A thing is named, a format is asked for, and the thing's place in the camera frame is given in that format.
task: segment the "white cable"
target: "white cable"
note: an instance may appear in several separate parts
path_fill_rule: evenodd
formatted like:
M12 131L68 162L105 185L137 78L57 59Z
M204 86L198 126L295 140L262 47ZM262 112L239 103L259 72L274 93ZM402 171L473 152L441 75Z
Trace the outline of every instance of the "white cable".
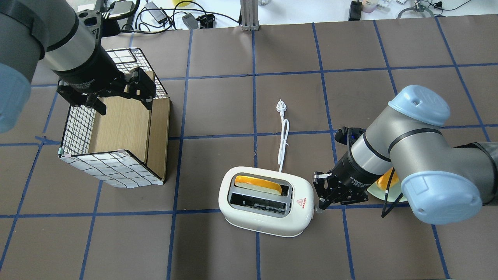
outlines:
M283 160L285 158L285 146L289 145L287 143L287 136L289 135L289 120L284 119L284 112L287 110L287 106L285 103L280 99L277 103L277 112L280 113L280 119L282 123L282 131L280 133L280 148L278 148L278 159L277 163L280 165L278 172L282 172L283 168Z

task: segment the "wire basket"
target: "wire basket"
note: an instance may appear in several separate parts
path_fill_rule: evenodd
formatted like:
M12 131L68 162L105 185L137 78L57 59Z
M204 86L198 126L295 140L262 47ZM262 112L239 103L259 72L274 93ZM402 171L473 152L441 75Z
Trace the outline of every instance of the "wire basket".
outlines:
M124 73L135 67L144 71L153 71L143 52L139 48L113 49L107 53L118 69ZM156 99L169 98L157 77ZM96 111L92 108L69 107L64 134L59 148L59 158L103 182L115 187L134 188L146 185L162 185L161 178L147 167L132 152L120 149L89 153L90 139Z

